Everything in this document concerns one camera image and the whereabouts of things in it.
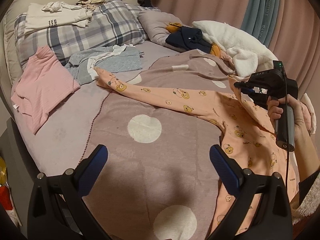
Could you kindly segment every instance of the human hand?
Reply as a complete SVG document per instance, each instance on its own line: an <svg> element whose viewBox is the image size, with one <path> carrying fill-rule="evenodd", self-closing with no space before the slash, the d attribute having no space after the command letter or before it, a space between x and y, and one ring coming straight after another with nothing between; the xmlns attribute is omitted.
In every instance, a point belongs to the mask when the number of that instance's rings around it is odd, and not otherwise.
<svg viewBox="0 0 320 240"><path fill-rule="evenodd" d="M302 106L300 104L300 101L288 94L287 102L288 102L288 105L291 106L293 109L294 131L295 131L294 140L296 141L298 138L301 138L300 135L304 130L307 130L307 127L305 125L305 121L302 113ZM285 104L285 98L272 100L270 96L268 97L268 100L267 100L268 116L270 117L270 121L273 127L275 126L275 120L280 119L281 114L283 113L283 109L278 107L279 104Z"/></svg>

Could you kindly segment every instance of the bed sheet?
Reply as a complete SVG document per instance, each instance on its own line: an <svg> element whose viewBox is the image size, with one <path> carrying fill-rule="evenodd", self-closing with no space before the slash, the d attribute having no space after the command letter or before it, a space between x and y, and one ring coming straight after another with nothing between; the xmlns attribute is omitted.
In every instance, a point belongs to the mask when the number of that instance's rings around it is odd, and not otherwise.
<svg viewBox="0 0 320 240"><path fill-rule="evenodd" d="M161 57L178 54L150 41L136 47L144 52L140 58L142 70L148 69ZM116 76L127 82L142 70L117 73ZM98 87L96 82L81 86L50 112L47 122L35 135L26 126L22 115L14 111L21 136L41 172L47 176L60 175L66 169L78 165L87 144L92 120L107 95L108 91Z"/></svg>

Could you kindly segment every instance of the metal screw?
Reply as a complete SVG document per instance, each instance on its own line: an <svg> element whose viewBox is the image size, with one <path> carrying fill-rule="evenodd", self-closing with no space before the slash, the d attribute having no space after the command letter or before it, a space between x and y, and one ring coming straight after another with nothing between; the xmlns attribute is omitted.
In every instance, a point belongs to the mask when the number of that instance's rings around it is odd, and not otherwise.
<svg viewBox="0 0 320 240"><path fill-rule="evenodd" d="M281 178L281 174L279 172L275 172L273 174L277 179L280 179Z"/></svg>
<svg viewBox="0 0 320 240"><path fill-rule="evenodd" d="M37 175L38 179L42 179L43 177L44 177L44 174L42 172Z"/></svg>
<svg viewBox="0 0 320 240"><path fill-rule="evenodd" d="M71 175L73 173L73 169L67 169L66 171L65 171L65 174L66 175Z"/></svg>
<svg viewBox="0 0 320 240"><path fill-rule="evenodd" d="M243 169L245 175L251 175L252 171L250 169Z"/></svg>

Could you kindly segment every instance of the red object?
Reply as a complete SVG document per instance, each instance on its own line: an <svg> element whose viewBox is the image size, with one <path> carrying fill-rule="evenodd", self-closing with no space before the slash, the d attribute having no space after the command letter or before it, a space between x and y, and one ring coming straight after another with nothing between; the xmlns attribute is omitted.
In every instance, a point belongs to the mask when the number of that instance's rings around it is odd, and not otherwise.
<svg viewBox="0 0 320 240"><path fill-rule="evenodd" d="M12 210L9 189L6 186L0 187L0 203L5 210Z"/></svg>

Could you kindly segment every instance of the black sleeve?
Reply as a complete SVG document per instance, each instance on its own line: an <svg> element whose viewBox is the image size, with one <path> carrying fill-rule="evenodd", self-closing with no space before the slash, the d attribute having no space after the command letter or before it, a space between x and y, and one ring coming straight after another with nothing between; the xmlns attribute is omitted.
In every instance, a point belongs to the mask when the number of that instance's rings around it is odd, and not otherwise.
<svg viewBox="0 0 320 240"><path fill-rule="evenodd" d="M316 178L318 177L320 170L316 171L304 181L299 182L299 205L301 205L302 201L304 200L305 196L311 189L313 183L315 182Z"/></svg>

